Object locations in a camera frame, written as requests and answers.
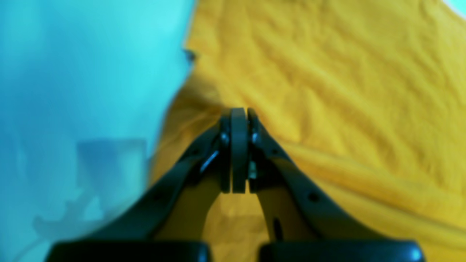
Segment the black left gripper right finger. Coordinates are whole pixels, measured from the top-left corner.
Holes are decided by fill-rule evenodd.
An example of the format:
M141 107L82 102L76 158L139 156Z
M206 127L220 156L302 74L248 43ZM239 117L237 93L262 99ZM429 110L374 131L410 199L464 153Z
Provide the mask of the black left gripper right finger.
M252 108L240 109L240 176L248 180L270 242L259 262L425 262L413 240L397 240L350 216L290 159Z

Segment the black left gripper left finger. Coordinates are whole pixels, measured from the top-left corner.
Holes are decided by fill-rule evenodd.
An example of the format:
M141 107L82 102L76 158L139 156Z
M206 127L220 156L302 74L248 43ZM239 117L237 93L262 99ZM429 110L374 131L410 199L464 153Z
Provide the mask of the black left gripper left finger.
M193 141L173 167L122 215L76 241L59 242L47 262L211 262L201 240L221 193L240 192L240 108Z

